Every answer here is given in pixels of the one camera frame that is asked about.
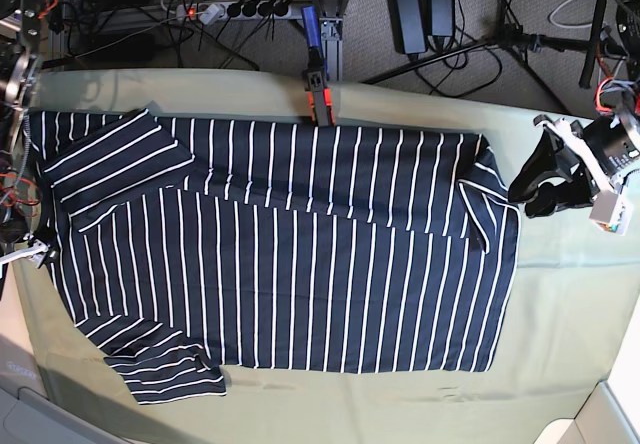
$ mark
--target blue component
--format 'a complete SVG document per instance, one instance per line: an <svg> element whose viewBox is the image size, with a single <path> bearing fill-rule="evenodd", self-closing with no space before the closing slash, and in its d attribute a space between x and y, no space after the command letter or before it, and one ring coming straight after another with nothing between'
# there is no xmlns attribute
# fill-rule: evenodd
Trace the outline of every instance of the blue component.
<svg viewBox="0 0 640 444"><path fill-rule="evenodd" d="M307 45L309 48L317 47L318 49L322 49L320 26L318 25L318 16L315 7L305 6L302 8L302 22L307 33Z"/></svg>

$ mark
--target shirt sleeve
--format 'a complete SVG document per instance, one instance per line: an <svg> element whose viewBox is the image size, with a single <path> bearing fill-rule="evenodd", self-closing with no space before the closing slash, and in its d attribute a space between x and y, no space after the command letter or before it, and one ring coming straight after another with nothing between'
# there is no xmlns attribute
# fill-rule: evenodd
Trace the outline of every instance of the shirt sleeve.
<svg viewBox="0 0 640 444"><path fill-rule="evenodd" d="M90 318L77 327L107 354L105 362L124 379L139 404L226 395L220 368L211 365L203 346L182 331L124 316Z"/></svg>
<svg viewBox="0 0 640 444"><path fill-rule="evenodd" d="M458 191L466 207L470 226L467 237L489 253L497 246L501 209L511 211L519 222L519 210L507 199L507 186L502 181L493 150L484 136L479 136L477 154L456 179Z"/></svg>
<svg viewBox="0 0 640 444"><path fill-rule="evenodd" d="M194 160L144 110L75 142L47 163L43 175L75 229L85 232L119 205L177 184Z"/></svg>

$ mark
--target tripod stand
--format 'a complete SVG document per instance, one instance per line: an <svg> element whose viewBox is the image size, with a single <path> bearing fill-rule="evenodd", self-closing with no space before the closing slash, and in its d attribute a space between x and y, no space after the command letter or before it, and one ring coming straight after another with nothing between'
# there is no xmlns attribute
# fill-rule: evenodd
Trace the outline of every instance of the tripod stand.
<svg viewBox="0 0 640 444"><path fill-rule="evenodd" d="M407 72L444 61L452 57L465 54L478 49L485 49L489 46L497 46L512 57L523 70L540 86L541 89L553 100L558 110L563 114L570 115L571 112L560 98L553 92L547 83L536 73L526 59L526 52L538 52L543 48L550 48L558 52L574 51L585 53L585 63L580 76L579 85L582 88L590 87L591 76L596 60L596 48L600 42L600 30L604 22L604 13L607 0L596 0L596 6L591 24L591 35L589 40L562 39L549 37L542 34L525 34L521 26L507 22L507 12L509 10L509 0L499 0L497 25L493 34L489 37L479 39L469 44L461 45L456 49L437 53L421 59L416 59L395 69L383 72L377 76L364 81L365 84L378 84L387 79L391 79ZM617 44L609 45L608 49L616 57L625 57L626 53Z"/></svg>

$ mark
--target floor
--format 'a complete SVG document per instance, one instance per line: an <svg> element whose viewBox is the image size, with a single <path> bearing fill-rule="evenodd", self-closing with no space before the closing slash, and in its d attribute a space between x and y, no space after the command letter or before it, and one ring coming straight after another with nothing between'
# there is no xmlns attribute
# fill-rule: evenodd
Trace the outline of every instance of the floor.
<svg viewBox="0 0 640 444"><path fill-rule="evenodd" d="M564 0L513 0L512 7L525 31L555 37L587 39L589 30L564 30L547 21L548 14ZM489 34L495 22L497 0L461 0L466 17L466 31L474 37ZM565 8L558 19L562 22L588 22L591 20L595 0L579 0ZM615 6L609 3L606 22L615 27ZM462 25L458 14L458 25ZM213 33L221 24L214 25ZM232 23L221 40L233 47L255 26L254 22ZM217 67L226 55L210 44L203 42L198 50L195 38L183 46L187 67ZM288 76L300 76L306 66L307 55L303 37L288 23L277 23L273 39L261 31L243 48L242 53L256 61L261 70ZM549 97L534 81L504 52L498 51L504 70L500 79L488 88L468 96L467 99L516 107L558 111ZM583 64L583 55L571 52L560 53L545 49L530 54L531 66L543 77L562 99L571 113L577 116L594 117L593 90L578 87L578 78ZM350 0L344 28L344 79L362 81L384 70L407 62L406 56L397 54L393 47L386 0ZM176 65L175 55L166 51L156 58L154 66ZM234 61L232 68L246 69L246 64ZM497 62L488 52L470 55L469 65L454 72L441 89L449 93L460 93L490 80L497 72ZM437 82L447 69L436 64L425 69L425 76ZM598 78L595 73L593 82ZM410 92L428 93L429 88L413 73L388 80L381 85Z"/></svg>

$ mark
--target striped shirt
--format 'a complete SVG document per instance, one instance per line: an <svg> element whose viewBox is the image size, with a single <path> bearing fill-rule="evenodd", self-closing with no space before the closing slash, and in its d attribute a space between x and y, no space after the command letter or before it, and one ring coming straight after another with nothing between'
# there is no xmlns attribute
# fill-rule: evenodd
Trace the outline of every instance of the striped shirt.
<svg viewBox="0 0 640 444"><path fill-rule="evenodd" d="M476 134L36 113L76 327L141 404L220 365L486 371L519 214Z"/></svg>

